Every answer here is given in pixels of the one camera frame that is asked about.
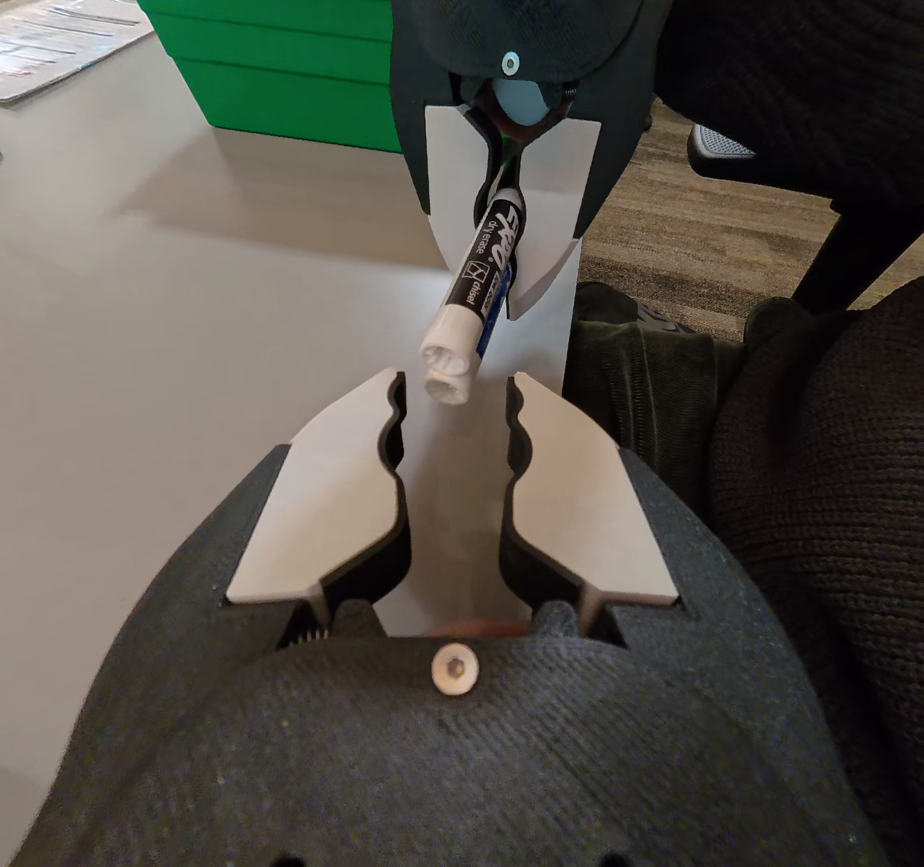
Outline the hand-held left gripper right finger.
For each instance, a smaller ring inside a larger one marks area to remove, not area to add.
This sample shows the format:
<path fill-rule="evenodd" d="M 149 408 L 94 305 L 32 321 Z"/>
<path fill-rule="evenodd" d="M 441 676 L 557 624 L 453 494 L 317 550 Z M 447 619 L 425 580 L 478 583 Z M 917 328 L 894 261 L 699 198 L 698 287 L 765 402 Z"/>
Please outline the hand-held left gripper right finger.
<path fill-rule="evenodd" d="M 503 581 L 531 610 L 561 601 L 591 632 L 609 605 L 679 600 L 616 442 L 527 373 L 506 383 Z"/>

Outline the person's black sweater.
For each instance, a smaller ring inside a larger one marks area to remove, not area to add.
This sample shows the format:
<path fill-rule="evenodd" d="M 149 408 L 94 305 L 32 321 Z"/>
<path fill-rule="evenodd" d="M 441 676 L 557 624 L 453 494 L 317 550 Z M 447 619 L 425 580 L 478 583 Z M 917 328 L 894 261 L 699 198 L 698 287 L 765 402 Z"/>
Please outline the person's black sweater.
<path fill-rule="evenodd" d="M 709 515 L 801 657 L 890 861 L 922 865 L 922 278 L 869 310 L 753 310 Z"/>

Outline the green plastic bin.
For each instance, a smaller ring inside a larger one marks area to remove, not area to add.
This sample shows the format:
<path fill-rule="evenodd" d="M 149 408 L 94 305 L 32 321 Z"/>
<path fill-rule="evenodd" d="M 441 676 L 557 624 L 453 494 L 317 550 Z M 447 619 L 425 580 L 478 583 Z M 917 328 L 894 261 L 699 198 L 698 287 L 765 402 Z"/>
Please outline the green plastic bin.
<path fill-rule="evenodd" d="M 206 121 L 399 152 L 389 0 L 136 0 Z"/>

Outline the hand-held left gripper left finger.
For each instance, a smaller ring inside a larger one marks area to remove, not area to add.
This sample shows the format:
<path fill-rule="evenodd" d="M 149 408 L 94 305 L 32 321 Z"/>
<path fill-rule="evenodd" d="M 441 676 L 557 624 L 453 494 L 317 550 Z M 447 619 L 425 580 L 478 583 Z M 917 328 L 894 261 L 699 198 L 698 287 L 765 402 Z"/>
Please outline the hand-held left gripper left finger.
<path fill-rule="evenodd" d="M 346 600 L 371 604 L 410 569 L 397 469 L 407 415 L 404 372 L 386 368 L 292 438 L 225 597 L 236 606 L 307 602 L 330 622 Z"/>

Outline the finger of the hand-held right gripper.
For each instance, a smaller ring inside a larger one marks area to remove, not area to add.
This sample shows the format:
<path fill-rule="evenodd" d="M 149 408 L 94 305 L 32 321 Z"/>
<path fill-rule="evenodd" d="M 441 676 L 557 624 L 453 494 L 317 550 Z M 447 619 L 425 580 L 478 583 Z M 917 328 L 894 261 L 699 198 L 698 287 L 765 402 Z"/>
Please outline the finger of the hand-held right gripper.
<path fill-rule="evenodd" d="M 523 150 L 519 188 L 526 218 L 507 296 L 511 320 L 537 305 L 579 243 L 574 233 L 601 128 L 565 119 Z"/>
<path fill-rule="evenodd" d="M 458 109 L 430 106 L 424 119 L 428 220 L 445 265 L 455 272 L 482 217 L 476 207 L 488 175 L 489 145 Z"/>

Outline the black dry erase marker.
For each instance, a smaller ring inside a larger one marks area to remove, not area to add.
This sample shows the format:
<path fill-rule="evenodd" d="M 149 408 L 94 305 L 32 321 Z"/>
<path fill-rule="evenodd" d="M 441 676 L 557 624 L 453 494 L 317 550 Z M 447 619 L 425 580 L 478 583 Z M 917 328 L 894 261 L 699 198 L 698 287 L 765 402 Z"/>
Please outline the black dry erase marker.
<path fill-rule="evenodd" d="M 488 203 L 445 299 L 424 334 L 424 364 L 444 376 L 463 376 L 483 356 L 512 279 L 511 260 L 525 225 L 516 187 Z"/>

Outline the person's dark green pants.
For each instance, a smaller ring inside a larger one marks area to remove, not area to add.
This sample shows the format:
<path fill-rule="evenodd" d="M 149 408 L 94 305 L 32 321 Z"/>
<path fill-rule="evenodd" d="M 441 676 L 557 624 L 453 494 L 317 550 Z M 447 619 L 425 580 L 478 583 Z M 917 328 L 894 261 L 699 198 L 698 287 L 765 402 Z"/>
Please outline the person's dark green pants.
<path fill-rule="evenodd" d="M 606 283 L 582 282 L 562 396 L 704 516 L 713 426 L 745 356 L 742 342 L 691 331 Z"/>

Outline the person's right forearm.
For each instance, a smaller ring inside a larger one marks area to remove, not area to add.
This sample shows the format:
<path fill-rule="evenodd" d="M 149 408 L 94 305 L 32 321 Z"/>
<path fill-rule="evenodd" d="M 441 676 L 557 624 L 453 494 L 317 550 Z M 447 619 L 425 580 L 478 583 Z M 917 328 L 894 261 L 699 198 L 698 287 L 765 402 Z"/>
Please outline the person's right forearm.
<path fill-rule="evenodd" d="M 831 199 L 922 209 L 923 0 L 674 0 L 655 92 Z"/>

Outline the laminated printed sheet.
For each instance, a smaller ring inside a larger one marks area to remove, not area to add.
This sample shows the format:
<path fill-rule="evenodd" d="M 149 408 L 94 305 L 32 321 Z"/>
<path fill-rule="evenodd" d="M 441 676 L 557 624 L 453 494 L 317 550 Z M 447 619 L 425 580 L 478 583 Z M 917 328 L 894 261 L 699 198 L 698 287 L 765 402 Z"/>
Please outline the laminated printed sheet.
<path fill-rule="evenodd" d="M 127 0 L 30 0 L 1 13 L 1 104 L 17 103 L 147 38 Z"/>

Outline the blue dry erase marker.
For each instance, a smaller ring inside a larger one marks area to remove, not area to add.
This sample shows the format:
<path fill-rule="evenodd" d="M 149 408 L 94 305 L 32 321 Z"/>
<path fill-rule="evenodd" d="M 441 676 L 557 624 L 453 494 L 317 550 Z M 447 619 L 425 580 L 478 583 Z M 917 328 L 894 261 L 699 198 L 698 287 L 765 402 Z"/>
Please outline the blue dry erase marker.
<path fill-rule="evenodd" d="M 441 372 L 434 367 L 429 369 L 425 376 L 424 388 L 428 395 L 434 400 L 453 406 L 468 402 L 472 384 L 475 377 L 478 376 L 483 355 L 486 353 L 491 342 L 491 335 L 505 305 L 506 296 L 513 276 L 514 264 L 508 263 L 502 274 L 499 288 L 492 300 L 491 308 L 479 336 L 479 341 L 476 345 L 475 354 L 472 358 L 468 373 L 456 376 Z"/>

